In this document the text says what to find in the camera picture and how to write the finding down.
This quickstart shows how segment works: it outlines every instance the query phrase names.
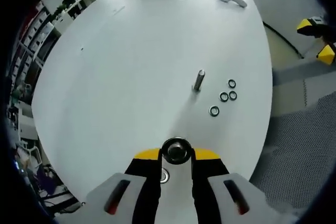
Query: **metal peg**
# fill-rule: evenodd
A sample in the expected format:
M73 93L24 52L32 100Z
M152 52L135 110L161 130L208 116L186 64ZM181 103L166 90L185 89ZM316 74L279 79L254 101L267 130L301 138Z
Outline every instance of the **metal peg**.
M197 78L193 86L193 90L195 92L199 92L201 90L201 84L202 84L204 77L205 77L205 71L201 69L197 74Z

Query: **white desk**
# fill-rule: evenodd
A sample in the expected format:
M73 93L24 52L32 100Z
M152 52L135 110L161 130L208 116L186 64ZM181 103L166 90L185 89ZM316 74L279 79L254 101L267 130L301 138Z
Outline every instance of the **white desk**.
M60 37L33 115L52 166L80 201L136 153L175 135L250 178L268 128L272 72L259 12L244 1L246 9L220 0L97 0ZM206 76L193 100L200 69ZM228 79L238 98L222 103ZM211 105L221 110L216 118Z

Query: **oval table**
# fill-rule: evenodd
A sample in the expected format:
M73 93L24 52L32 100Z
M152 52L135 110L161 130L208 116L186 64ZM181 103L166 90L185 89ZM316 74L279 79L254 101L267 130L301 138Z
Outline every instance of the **oval table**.
M73 21L44 64L32 108L45 153L78 200L173 136L250 178L268 129L272 72L260 14L244 1L245 9L220 0L97 0ZM229 79L237 100L224 103Z

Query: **shelf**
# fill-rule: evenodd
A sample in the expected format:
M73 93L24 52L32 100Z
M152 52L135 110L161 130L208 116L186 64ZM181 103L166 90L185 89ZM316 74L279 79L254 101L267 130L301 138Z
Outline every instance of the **shelf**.
M15 55L16 55L16 52L17 52L17 49L20 47L20 44L19 44L19 42L18 42L18 40L16 41L16 44L15 44L15 46L16 46L16 48L15 48L15 50L12 52L12 57L11 57L11 63L10 63L10 65L12 65L12 62L13 62L13 60L14 60L14 57L15 57Z
M48 42L45 42L44 45L41 47L40 51L38 52L37 57L42 61L46 61L48 55L50 54L50 51L52 50L57 41L58 37L55 36Z
M14 57L12 59L12 62L10 63L8 75L12 74L16 65L21 64L21 61L22 61L22 58L23 58L23 55L24 55L25 51L26 50L22 46L19 46L19 49L16 50L16 52L14 54Z
M27 73L30 69L30 66L32 65L32 62L33 62L33 57L28 55L28 57L26 58L26 61L23 65L23 69L21 71L21 74L19 76L19 78L21 79L21 81L25 81L26 79L26 76L27 76Z
M25 83L30 84L33 89L32 94L34 94L34 89L35 89L40 73L41 73L41 68L38 66L36 62L33 61L31 63L31 66L28 70L28 73L25 79Z
M46 26L46 24L49 22L48 17L50 15L47 14L46 18L43 20L42 23L40 23L40 25L36 28L35 26L32 27L32 29L35 29L35 33L31 36L31 39L29 40L28 44L26 44L25 42L23 42L23 44L27 47L30 48L30 46L36 41L37 36L41 33L41 30L43 30Z
M28 58L30 58L31 61L33 60L32 56L25 51L23 56L21 58L17 58L17 60L16 60L16 63L14 65L15 72L14 72L14 69L13 69L12 77L11 77L11 80L12 80L12 87L10 89L11 93L16 86L16 81L18 80L18 78L20 78L20 79L22 78L22 72L25 69L25 63L26 63Z
M50 28L50 31L46 34L46 37L44 38L43 41L41 41L40 45L37 47L37 49L34 52L34 57L33 60L35 60L35 58L38 55L38 52L41 50L41 47L43 46L44 42L47 40L48 36L53 32L54 30L54 26L52 28Z
M31 24L34 22L34 20L38 17L38 15L43 11L43 10L46 10L47 8L44 6L43 8L41 8L41 10L39 10L37 12L37 14L30 20L30 22L28 23L27 25L27 28L24 30L24 32L22 33L22 36L19 38L20 41L22 41L25 36L26 36L26 33L28 32L28 30L30 29L30 26Z

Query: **floor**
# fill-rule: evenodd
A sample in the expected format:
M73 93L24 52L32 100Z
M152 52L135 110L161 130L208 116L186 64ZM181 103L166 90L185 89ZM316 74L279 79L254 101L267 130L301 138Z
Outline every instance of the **floor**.
M300 59L300 56L280 36L267 27L265 31L274 69L289 66ZM273 87L271 116L280 116L303 109L306 106L305 93L303 80Z

